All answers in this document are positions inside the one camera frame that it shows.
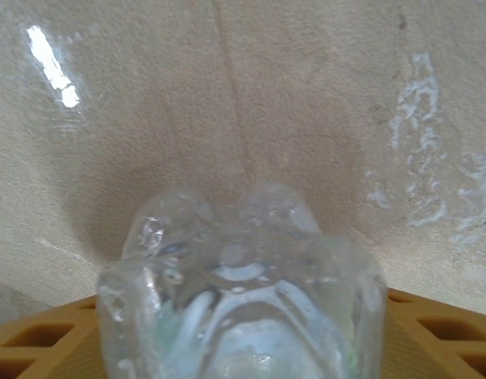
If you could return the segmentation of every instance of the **orange plastic crate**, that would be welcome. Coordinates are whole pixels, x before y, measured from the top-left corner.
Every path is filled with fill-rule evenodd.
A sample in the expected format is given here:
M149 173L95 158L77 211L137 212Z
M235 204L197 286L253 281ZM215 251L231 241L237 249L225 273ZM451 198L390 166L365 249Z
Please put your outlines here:
M105 378L95 297L0 326L0 379ZM486 379L486 316L389 290L383 379Z

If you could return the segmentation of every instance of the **clear plastic bottle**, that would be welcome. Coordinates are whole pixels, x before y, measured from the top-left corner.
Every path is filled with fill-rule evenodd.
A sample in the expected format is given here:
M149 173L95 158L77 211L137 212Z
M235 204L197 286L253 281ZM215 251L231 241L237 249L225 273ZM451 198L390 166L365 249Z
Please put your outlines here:
M256 183L212 208L178 187L139 212L98 310L112 379L375 379L387 287L303 198Z

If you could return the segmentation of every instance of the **transparent plastic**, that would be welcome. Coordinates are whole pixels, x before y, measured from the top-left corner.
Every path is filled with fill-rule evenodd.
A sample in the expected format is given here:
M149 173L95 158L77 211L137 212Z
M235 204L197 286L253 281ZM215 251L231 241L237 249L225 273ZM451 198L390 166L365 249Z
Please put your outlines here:
M170 189L122 257L98 282L112 379L380 377L382 271L287 186L260 181L221 208Z

